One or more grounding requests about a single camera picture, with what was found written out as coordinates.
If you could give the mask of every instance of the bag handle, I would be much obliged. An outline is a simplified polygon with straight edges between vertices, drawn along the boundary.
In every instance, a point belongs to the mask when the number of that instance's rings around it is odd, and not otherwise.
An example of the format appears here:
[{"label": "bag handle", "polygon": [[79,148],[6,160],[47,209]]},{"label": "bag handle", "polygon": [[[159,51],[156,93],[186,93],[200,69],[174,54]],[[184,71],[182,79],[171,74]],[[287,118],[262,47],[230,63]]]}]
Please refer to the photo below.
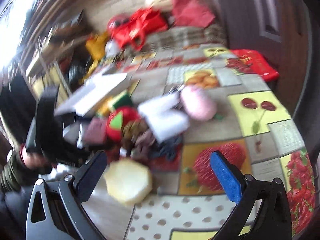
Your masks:
[{"label": "bag handle", "polygon": [[[142,22],[140,19],[136,20],[136,27],[130,31],[129,33],[130,36],[130,44],[131,46],[137,50],[140,51],[144,45],[144,43],[146,42],[146,34],[144,32],[144,30],[142,29]],[[135,38],[140,37],[141,43],[137,44],[134,40]]]}]

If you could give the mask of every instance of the pink ball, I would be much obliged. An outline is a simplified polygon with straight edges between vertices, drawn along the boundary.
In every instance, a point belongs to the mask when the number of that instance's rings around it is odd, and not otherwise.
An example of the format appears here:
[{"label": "pink ball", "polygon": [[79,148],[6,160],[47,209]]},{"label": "pink ball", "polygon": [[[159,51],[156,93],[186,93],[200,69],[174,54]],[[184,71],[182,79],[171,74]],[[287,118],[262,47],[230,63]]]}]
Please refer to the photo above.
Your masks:
[{"label": "pink ball", "polygon": [[202,88],[186,86],[180,94],[186,113],[193,119],[208,121],[217,113],[217,104]]}]

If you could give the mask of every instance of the bolt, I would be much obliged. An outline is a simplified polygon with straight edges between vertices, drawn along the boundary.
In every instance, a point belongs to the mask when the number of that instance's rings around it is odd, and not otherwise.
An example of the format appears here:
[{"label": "bolt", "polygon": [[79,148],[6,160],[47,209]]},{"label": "bolt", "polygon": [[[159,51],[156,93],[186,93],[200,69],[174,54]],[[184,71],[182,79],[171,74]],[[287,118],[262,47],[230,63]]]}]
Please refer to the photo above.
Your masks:
[{"label": "bolt", "polygon": [[37,180],[36,180],[36,184],[37,184],[37,185],[41,185],[42,182],[43,182],[43,179],[37,179]]},{"label": "bolt", "polygon": [[275,178],[275,182],[276,182],[276,184],[282,184],[282,180],[279,178]]},{"label": "bolt", "polygon": [[250,175],[250,174],[246,174],[246,175],[244,176],[244,178],[245,178],[245,180],[247,180],[247,181],[253,181],[253,176]]},{"label": "bolt", "polygon": [[73,175],[72,174],[68,174],[64,177],[65,181],[71,181],[73,179]]}]

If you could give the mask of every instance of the table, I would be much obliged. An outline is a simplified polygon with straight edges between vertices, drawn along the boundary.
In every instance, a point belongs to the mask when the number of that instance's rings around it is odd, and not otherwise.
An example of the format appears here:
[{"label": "table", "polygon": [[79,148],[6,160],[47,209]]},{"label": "table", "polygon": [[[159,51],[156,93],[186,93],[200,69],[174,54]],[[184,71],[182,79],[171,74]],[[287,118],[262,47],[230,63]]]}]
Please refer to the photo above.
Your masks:
[{"label": "table", "polygon": [[[218,113],[223,118],[208,122],[190,120],[191,126],[183,134],[183,146],[177,152],[177,159],[168,165],[152,165],[154,190],[142,203],[122,206],[107,194],[101,177],[90,199],[82,206],[106,239],[211,239],[235,203],[221,191],[204,189],[198,193],[197,188],[186,187],[191,178],[183,170],[193,165],[202,150],[226,142],[243,147],[246,158],[242,173],[252,174],[258,180],[282,179],[291,207],[293,235],[310,221],[315,202],[313,173],[303,139],[291,116],[260,76],[226,68],[227,58],[234,57],[229,51],[208,57],[206,49],[213,47],[221,48],[221,45],[206,44],[153,53],[135,58],[134,64],[130,59],[120,69],[120,72],[129,71],[132,79],[140,79],[132,94],[136,105],[182,84],[185,73],[210,70],[219,86],[206,91],[217,102]],[[178,65],[154,67],[155,64],[150,64],[161,58],[168,63],[168,55],[183,59]],[[190,59],[201,57],[207,58],[202,63],[190,64],[194,62]],[[254,100],[256,109],[244,107],[244,98]],[[257,120],[260,120],[259,129],[253,129]],[[249,231],[259,205],[256,201],[243,233]]]}]

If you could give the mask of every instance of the red bag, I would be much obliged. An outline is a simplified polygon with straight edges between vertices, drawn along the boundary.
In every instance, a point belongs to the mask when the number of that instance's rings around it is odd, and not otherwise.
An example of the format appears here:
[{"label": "red bag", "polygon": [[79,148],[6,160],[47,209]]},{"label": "red bag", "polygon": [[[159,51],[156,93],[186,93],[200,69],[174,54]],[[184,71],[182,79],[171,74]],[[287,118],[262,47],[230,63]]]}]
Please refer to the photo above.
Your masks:
[{"label": "red bag", "polygon": [[200,0],[172,0],[175,26],[208,27],[215,16]]},{"label": "red bag", "polygon": [[233,49],[233,54],[238,56],[246,65],[250,65],[250,68],[260,75],[265,82],[277,80],[279,73],[270,67],[264,57],[256,50],[250,49]]},{"label": "red bag", "polygon": [[[111,37],[116,40],[120,48],[131,44],[135,50],[141,50],[147,34],[167,29],[167,23],[161,17],[159,10],[138,9],[130,16],[128,23],[112,30]],[[140,38],[140,44],[136,44],[135,39],[137,38]]]}]

